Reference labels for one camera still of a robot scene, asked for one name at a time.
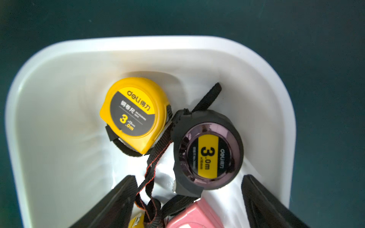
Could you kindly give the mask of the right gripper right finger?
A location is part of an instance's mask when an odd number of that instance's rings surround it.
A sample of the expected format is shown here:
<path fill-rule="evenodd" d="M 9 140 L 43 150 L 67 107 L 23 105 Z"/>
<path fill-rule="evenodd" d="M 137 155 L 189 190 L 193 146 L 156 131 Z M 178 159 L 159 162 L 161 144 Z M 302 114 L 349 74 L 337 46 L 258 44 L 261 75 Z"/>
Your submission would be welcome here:
<path fill-rule="evenodd" d="M 307 228 L 253 175 L 245 175 L 241 191 L 251 228 Z"/>

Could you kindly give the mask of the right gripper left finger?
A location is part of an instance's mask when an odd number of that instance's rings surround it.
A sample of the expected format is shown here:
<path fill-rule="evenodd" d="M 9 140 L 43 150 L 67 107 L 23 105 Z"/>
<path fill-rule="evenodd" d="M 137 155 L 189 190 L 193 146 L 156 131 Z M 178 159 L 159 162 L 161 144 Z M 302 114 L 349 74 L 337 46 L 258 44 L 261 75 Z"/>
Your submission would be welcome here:
<path fill-rule="evenodd" d="M 137 194 L 135 176 L 126 176 L 72 228 L 127 228 Z"/>

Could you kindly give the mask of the small yellow tape measure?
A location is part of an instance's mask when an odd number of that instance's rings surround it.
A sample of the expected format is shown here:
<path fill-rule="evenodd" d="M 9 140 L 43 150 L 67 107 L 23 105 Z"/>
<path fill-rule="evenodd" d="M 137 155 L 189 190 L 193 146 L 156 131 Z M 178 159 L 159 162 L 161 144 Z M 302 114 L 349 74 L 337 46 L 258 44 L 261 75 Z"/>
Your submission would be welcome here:
<path fill-rule="evenodd" d="M 139 213 L 129 222 L 128 228 L 144 228 L 144 212 Z"/>

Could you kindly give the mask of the pink tape measure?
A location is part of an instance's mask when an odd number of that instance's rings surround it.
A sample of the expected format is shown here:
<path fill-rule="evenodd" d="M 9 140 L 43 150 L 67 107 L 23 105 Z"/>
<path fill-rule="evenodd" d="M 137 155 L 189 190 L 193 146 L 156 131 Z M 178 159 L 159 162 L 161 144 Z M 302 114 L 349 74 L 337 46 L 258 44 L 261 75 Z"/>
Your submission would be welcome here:
<path fill-rule="evenodd" d="M 220 217 L 204 198 L 176 195 L 162 207 L 162 216 L 173 218 L 167 228 L 223 228 Z"/>

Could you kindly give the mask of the white plastic storage box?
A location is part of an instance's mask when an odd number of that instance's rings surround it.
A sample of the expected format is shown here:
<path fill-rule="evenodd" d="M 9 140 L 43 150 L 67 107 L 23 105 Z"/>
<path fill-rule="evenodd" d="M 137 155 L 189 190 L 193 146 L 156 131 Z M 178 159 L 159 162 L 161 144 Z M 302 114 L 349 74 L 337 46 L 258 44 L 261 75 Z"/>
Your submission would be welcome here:
<path fill-rule="evenodd" d="M 285 206 L 296 142 L 292 102 L 278 74 L 257 53 L 208 36 L 65 41 L 44 48 L 17 73 L 5 128 L 22 223 L 67 228 L 125 176 L 143 180 L 146 158 L 119 151 L 99 112 L 125 77 L 155 81 L 172 109 L 192 109 L 215 83 L 212 109 L 231 119 L 244 144 L 237 177 L 204 196 L 227 228 L 247 228 L 241 182 L 254 175 Z"/>

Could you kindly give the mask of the black round tape measure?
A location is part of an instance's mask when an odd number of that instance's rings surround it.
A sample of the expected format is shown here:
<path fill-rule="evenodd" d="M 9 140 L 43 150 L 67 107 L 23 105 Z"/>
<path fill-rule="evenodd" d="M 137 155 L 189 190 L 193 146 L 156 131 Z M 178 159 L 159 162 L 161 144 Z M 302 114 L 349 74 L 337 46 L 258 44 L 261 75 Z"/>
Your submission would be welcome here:
<path fill-rule="evenodd" d="M 145 191 L 150 200 L 144 203 L 139 194 L 135 199 L 144 211 L 144 227 L 165 227 L 166 217 L 199 201 L 203 191 L 224 187 L 240 171 L 244 158 L 241 136 L 228 117 L 210 109 L 220 92 L 221 85 L 216 83 L 193 110 L 178 110 L 149 154 L 138 190 Z M 152 191 L 156 167 L 169 146 L 174 154 L 175 196 L 162 204 Z"/>

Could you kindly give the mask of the yellow deli tape measure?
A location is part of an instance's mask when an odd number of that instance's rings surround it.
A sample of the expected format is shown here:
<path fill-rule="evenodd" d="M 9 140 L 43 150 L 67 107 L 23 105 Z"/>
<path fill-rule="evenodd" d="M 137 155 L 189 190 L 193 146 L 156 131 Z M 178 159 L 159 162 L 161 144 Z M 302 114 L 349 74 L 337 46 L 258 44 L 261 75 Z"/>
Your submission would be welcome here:
<path fill-rule="evenodd" d="M 100 110 L 111 142 L 124 154 L 141 157 L 173 117 L 166 93 L 147 78 L 124 78 L 108 90 Z"/>

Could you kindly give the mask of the green table mat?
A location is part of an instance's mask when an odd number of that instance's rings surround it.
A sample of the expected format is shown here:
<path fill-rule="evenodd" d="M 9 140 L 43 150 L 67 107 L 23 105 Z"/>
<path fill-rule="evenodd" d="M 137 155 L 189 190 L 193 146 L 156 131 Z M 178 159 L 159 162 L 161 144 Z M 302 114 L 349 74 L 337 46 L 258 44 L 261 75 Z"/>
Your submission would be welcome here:
<path fill-rule="evenodd" d="M 42 48 L 148 35 L 218 36 L 262 56 L 296 115 L 290 210 L 312 228 L 364 227 L 364 1 L 1 1 L 1 111 Z"/>

